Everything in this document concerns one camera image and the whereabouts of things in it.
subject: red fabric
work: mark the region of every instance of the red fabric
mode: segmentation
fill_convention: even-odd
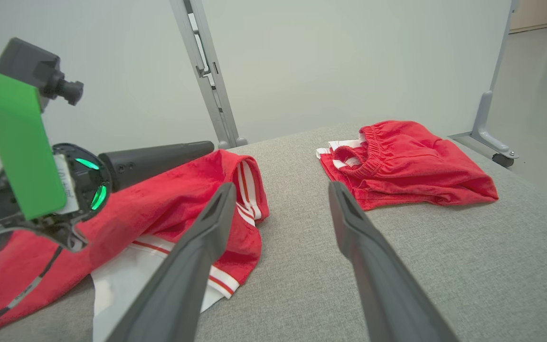
[[[253,215],[257,222],[269,215],[254,159],[224,150],[111,195],[100,214],[78,226],[89,245],[80,253],[63,251],[39,285],[0,318],[0,327],[52,303],[140,235],[152,234],[177,242],[219,186],[230,181],[236,184],[237,202],[253,214],[260,212]],[[240,190],[247,192],[243,196]],[[253,195],[249,204],[245,203],[246,195]],[[31,232],[13,234],[0,253],[0,309],[43,271],[56,248],[55,243]],[[236,210],[226,251],[214,266],[243,284],[260,255],[258,230]]]
[[[341,146],[321,154],[321,164],[340,181],[364,210],[401,203],[439,206],[493,202],[499,199],[486,175],[453,142],[438,138],[412,121],[384,121],[360,129],[360,147]],[[335,167],[333,160],[360,162]]]

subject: green panel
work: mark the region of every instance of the green panel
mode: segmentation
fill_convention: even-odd
[[[25,219],[65,206],[36,87],[0,74],[0,159]]]

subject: baseboard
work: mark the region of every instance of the baseboard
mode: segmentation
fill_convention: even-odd
[[[531,31],[531,30],[545,29],[545,28],[547,28],[547,24],[527,26],[526,28],[513,28],[510,30],[510,34]]]

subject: white partition panel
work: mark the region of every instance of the white partition panel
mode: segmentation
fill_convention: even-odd
[[[237,130],[254,143],[341,121],[470,132],[511,0],[202,3]]]
[[[85,84],[43,115],[52,143],[94,153],[217,141],[167,0],[0,0],[0,53],[18,37]]]

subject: white label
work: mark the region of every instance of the white label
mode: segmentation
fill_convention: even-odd
[[[56,168],[58,169],[58,176],[65,188],[65,195],[67,196],[67,203],[59,210],[56,210],[55,214],[67,214],[69,212],[78,211],[80,205],[77,203],[77,197],[75,197],[75,188],[73,185],[73,179],[69,171],[69,165],[67,159],[63,154],[54,154],[54,162],[56,162]]]

